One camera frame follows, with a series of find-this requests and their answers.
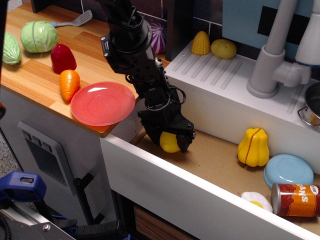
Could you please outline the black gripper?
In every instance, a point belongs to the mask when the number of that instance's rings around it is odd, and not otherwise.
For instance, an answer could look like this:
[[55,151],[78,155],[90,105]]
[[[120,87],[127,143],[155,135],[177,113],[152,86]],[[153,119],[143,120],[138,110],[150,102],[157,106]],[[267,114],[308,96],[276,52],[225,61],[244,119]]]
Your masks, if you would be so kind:
[[180,100],[173,99],[156,108],[139,111],[138,117],[154,144],[160,144],[162,132],[172,133],[177,135],[176,140],[180,151],[186,153],[196,134],[194,124],[182,115],[182,104]]

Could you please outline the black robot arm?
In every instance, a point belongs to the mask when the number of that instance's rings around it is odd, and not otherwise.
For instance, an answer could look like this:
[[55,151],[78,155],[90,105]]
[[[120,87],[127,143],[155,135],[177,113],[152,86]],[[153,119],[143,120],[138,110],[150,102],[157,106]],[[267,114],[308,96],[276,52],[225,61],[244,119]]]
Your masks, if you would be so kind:
[[151,47],[152,28],[129,0],[100,0],[109,26],[101,38],[105,59],[115,73],[132,84],[145,110],[137,115],[147,135],[156,145],[162,133],[173,134],[185,153],[196,133],[194,124],[182,113],[186,94],[168,83],[162,61]]

